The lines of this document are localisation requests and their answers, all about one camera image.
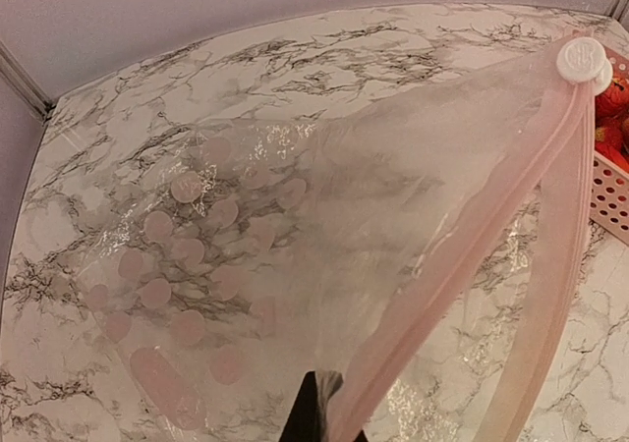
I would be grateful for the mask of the clear pink zip top bag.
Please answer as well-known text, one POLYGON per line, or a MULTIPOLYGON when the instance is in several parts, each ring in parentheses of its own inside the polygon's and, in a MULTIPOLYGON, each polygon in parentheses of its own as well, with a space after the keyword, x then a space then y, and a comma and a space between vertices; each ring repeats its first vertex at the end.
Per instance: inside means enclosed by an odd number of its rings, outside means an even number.
POLYGON ((357 441, 529 194, 522 313, 476 441, 514 441, 587 237, 594 84, 539 52, 310 123, 217 119, 160 149, 79 275, 158 441, 280 441, 308 371, 357 441))

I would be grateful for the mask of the white round zipper slider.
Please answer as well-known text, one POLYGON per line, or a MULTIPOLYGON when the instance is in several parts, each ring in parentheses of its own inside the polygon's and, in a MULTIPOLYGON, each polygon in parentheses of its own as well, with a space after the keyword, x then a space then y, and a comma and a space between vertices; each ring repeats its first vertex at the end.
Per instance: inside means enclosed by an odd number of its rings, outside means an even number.
POLYGON ((603 45, 582 36, 566 42, 557 54, 556 68, 570 83, 594 84, 594 95, 604 93, 613 80, 613 67, 603 45))

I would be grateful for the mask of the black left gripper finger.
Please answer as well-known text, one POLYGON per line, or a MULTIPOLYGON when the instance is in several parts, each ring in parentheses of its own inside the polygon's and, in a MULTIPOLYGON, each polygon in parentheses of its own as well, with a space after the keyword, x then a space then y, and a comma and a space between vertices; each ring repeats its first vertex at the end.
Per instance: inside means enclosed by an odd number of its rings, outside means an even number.
POLYGON ((324 441, 326 406, 342 384, 342 374, 337 371, 308 371, 284 424, 280 442, 324 441))

